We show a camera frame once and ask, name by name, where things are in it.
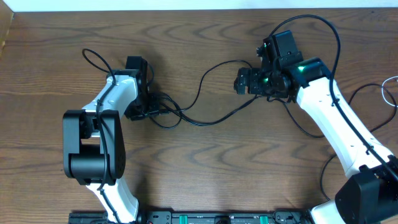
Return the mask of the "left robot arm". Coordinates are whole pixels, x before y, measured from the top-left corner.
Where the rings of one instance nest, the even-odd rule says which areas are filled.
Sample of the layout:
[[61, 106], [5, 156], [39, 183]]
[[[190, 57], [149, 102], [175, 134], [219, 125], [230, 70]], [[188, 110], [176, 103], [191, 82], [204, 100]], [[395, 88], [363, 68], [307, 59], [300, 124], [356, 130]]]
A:
[[129, 56], [121, 70], [107, 69], [106, 84], [94, 100], [63, 115], [63, 168], [100, 200], [111, 223], [141, 223], [139, 201], [124, 178], [126, 150], [121, 118], [161, 114], [149, 94], [145, 59]]

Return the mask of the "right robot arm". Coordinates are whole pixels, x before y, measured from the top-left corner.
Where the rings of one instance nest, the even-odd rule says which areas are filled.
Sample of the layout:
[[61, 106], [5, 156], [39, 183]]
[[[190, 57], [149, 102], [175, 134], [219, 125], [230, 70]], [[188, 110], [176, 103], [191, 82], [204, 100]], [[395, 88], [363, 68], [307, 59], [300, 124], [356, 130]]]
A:
[[291, 31], [257, 48], [260, 68], [241, 68], [234, 89], [286, 98], [301, 107], [334, 149], [348, 181], [333, 200], [310, 209], [313, 223], [379, 223], [397, 215], [397, 158], [360, 121], [319, 58], [303, 59]]

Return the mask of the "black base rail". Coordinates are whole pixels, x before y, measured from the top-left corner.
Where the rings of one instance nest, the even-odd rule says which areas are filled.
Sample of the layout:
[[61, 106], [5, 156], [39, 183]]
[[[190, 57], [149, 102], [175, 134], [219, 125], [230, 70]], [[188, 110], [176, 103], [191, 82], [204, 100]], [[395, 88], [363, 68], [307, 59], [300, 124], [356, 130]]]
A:
[[71, 212], [68, 223], [137, 223], [137, 224], [311, 224], [307, 212], [276, 210], [271, 212], [175, 212], [138, 210], [133, 214], [114, 212]]

